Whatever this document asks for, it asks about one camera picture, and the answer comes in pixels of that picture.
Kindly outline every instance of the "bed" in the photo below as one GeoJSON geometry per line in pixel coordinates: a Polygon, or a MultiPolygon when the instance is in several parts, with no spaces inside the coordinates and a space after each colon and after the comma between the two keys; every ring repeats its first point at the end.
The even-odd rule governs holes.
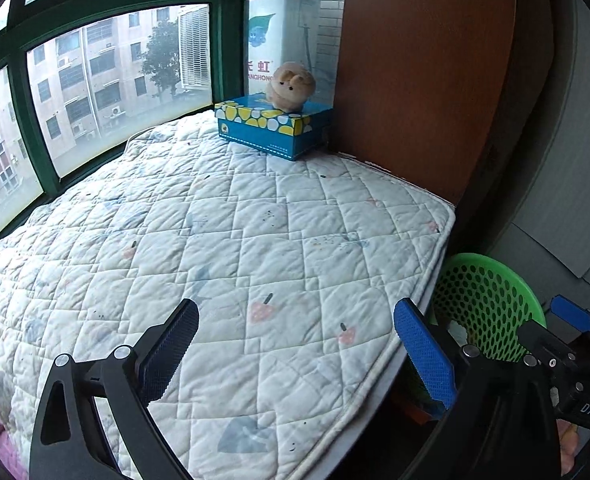
{"type": "Polygon", "coordinates": [[[4,460],[25,474],[57,355],[103,358],[192,298],[200,329],[149,406],[189,473],[325,478],[399,370],[392,307],[425,309],[453,222],[446,201],[347,156],[222,141],[213,112],[145,132],[0,241],[4,460]]]}

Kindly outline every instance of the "poster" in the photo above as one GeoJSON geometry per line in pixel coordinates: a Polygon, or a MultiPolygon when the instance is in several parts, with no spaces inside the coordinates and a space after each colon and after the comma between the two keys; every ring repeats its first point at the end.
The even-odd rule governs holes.
{"type": "Polygon", "coordinates": [[[286,0],[248,2],[248,93],[263,92],[271,75],[282,64],[286,0]]]}

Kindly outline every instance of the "tree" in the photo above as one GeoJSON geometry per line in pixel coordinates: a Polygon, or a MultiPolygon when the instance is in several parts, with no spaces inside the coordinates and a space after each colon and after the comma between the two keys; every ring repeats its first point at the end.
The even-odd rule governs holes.
{"type": "Polygon", "coordinates": [[[150,75],[150,79],[157,86],[159,98],[162,98],[162,92],[167,88],[170,88],[171,95],[175,96],[175,85],[180,80],[177,20],[165,20],[153,27],[153,34],[149,36],[149,44],[143,58],[142,73],[150,75]]]}

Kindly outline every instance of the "outdoor air conditioner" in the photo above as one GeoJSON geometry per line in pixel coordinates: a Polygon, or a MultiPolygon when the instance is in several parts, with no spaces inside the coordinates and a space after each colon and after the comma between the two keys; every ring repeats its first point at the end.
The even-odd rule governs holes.
{"type": "Polygon", "coordinates": [[[177,15],[177,23],[181,88],[184,90],[211,88],[209,6],[183,7],[177,15]]]}

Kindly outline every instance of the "screw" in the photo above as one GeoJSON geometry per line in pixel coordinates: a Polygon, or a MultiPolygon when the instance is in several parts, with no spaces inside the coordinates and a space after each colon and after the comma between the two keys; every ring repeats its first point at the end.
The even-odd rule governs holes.
{"type": "Polygon", "coordinates": [[[55,366],[64,366],[69,362],[69,356],[66,354],[60,354],[55,358],[55,366]]]}
{"type": "Polygon", "coordinates": [[[130,346],[118,346],[115,351],[113,352],[113,355],[115,356],[116,359],[125,359],[126,357],[128,357],[131,354],[131,347],[130,346]]]}
{"type": "Polygon", "coordinates": [[[464,352],[464,355],[467,357],[475,358],[479,355],[479,348],[475,345],[464,345],[462,352],[464,352]]]}
{"type": "Polygon", "coordinates": [[[536,366],[537,359],[535,359],[535,356],[532,354],[526,354],[524,355],[524,363],[526,364],[526,366],[536,366]]]}

